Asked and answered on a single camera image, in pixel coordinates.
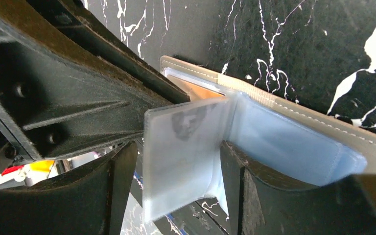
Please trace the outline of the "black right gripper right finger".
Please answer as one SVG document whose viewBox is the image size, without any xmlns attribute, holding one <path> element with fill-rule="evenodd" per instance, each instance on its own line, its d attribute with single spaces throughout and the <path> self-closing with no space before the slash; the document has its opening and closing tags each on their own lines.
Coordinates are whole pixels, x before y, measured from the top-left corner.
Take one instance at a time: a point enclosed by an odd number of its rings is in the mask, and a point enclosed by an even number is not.
<svg viewBox="0 0 376 235">
<path fill-rule="evenodd" d="M 232 235 L 376 235 L 376 174 L 317 187 L 220 146 Z"/>
</svg>

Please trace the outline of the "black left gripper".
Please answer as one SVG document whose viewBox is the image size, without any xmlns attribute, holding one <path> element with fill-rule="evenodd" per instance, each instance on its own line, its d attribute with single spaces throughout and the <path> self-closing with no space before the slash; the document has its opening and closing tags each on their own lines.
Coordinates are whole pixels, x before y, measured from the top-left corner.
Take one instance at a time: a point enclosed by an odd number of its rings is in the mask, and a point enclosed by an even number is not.
<svg viewBox="0 0 376 235">
<path fill-rule="evenodd" d="M 138 138 L 145 111 L 168 104 L 76 44 L 29 0 L 0 0 L 0 150 L 13 164 Z"/>
</svg>

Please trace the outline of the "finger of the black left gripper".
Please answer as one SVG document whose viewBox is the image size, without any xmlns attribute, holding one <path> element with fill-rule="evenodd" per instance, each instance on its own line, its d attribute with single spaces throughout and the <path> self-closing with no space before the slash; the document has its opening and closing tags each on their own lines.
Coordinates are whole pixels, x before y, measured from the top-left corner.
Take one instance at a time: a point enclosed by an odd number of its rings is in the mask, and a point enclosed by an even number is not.
<svg viewBox="0 0 376 235">
<path fill-rule="evenodd" d="M 144 88 L 178 104 L 190 100 L 160 72 L 111 33 L 80 0 L 31 0 L 29 4 L 55 28 L 96 57 L 120 68 Z"/>
</svg>

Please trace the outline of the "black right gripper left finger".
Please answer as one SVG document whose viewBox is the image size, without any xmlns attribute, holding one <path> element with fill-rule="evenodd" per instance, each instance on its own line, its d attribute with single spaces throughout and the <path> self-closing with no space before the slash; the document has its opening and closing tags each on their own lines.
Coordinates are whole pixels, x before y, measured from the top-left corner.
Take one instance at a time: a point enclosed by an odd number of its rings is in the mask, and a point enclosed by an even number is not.
<svg viewBox="0 0 376 235">
<path fill-rule="evenodd" d="M 137 157 L 131 141 L 33 186 L 0 189 L 0 235 L 118 235 Z"/>
</svg>

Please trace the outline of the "grey card holder wallet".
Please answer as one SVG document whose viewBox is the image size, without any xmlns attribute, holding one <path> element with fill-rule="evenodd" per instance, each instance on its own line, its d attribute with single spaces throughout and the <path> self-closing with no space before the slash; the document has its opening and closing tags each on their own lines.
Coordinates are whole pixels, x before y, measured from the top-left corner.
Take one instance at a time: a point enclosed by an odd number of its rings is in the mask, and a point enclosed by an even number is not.
<svg viewBox="0 0 376 235">
<path fill-rule="evenodd" d="M 161 73 L 224 94 L 231 116 L 223 141 L 315 186 L 352 173 L 376 173 L 376 134 L 281 99 L 239 79 L 169 56 Z"/>
</svg>

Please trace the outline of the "white portrait card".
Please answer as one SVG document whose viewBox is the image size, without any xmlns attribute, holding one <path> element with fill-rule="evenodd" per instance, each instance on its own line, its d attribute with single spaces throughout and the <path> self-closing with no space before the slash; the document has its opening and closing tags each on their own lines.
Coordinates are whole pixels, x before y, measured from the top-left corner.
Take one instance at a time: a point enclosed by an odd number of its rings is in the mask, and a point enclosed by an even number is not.
<svg viewBox="0 0 376 235">
<path fill-rule="evenodd" d="M 144 117 L 144 219 L 155 221 L 198 199 L 216 198 L 228 211 L 220 144 L 231 101 L 226 97 L 148 110 Z"/>
</svg>

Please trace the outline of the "gold VIP card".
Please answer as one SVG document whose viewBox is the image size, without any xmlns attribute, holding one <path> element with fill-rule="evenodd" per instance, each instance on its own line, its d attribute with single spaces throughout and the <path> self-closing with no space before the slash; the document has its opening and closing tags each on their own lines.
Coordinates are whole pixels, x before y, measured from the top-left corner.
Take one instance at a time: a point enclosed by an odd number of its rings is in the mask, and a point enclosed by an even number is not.
<svg viewBox="0 0 376 235">
<path fill-rule="evenodd" d="M 223 97 L 225 96 L 222 93 L 212 91 L 208 88 L 201 87 L 194 83 L 182 80 L 178 77 L 168 75 L 167 78 L 179 87 L 182 91 L 188 94 L 191 101 L 196 101 L 200 99 L 214 98 L 214 97 Z"/>
</svg>

